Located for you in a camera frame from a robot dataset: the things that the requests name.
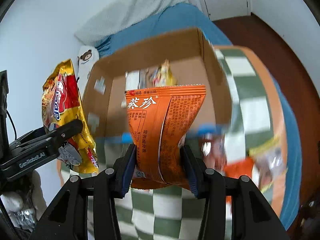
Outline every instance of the barcode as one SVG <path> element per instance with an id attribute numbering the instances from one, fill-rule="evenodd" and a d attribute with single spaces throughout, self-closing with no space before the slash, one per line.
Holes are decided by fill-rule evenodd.
<path id="1" fill-rule="evenodd" d="M 137 169 L 135 170 L 134 176 L 136 178 L 146 178 L 146 176 L 144 175 L 144 172 L 138 171 Z"/>

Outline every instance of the white blanket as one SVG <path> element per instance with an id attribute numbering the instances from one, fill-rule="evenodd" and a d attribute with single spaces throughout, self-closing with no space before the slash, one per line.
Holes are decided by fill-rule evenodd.
<path id="1" fill-rule="evenodd" d="M 90 18 L 75 36 L 86 45 L 96 46 L 104 37 L 180 2 L 189 0 L 115 0 Z"/>

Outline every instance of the orange packaging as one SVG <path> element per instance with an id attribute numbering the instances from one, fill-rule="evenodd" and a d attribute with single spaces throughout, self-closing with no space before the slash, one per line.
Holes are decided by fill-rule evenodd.
<path id="1" fill-rule="evenodd" d="M 223 171 L 226 176 L 230 178 L 239 179 L 242 175 L 246 175 L 251 178 L 253 165 L 253 160 L 250 157 L 246 157 L 242 161 L 227 165 Z M 231 196 L 227 196 L 226 202 L 231 204 Z"/>
<path id="2" fill-rule="evenodd" d="M 137 146 L 131 187 L 188 187 L 178 143 L 190 128 L 206 95 L 204 85 L 129 90 L 125 97 L 129 130 Z"/>

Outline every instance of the yellow snack bag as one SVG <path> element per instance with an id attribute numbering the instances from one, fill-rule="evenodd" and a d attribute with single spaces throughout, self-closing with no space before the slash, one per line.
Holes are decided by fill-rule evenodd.
<path id="1" fill-rule="evenodd" d="M 172 75 L 169 60 L 165 60 L 151 75 L 150 81 L 155 87 L 175 86 L 177 80 Z"/>
<path id="2" fill-rule="evenodd" d="M 83 129 L 59 148 L 58 159 L 78 173 L 98 172 L 95 141 L 85 121 L 73 65 L 69 59 L 58 64 L 43 85 L 42 121 L 51 131 L 74 119 L 82 121 Z"/>
<path id="3" fill-rule="evenodd" d="M 131 187 L 156 189 L 170 184 L 188 188 L 178 144 L 206 95 L 204 85 L 126 91 L 129 130 L 137 146 L 137 170 Z"/>

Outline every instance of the cardboard box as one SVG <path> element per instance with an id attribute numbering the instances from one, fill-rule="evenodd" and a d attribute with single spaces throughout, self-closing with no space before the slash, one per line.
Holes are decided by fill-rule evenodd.
<path id="1" fill-rule="evenodd" d="M 155 36 L 98 60 L 90 73 L 83 108 L 95 138 L 128 132 L 127 109 L 121 108 L 125 72 L 149 68 L 153 71 L 166 59 L 179 85 L 204 84 L 206 98 L 193 122 L 229 124 L 232 102 L 227 80 L 212 45 L 201 30 L 192 28 Z"/>

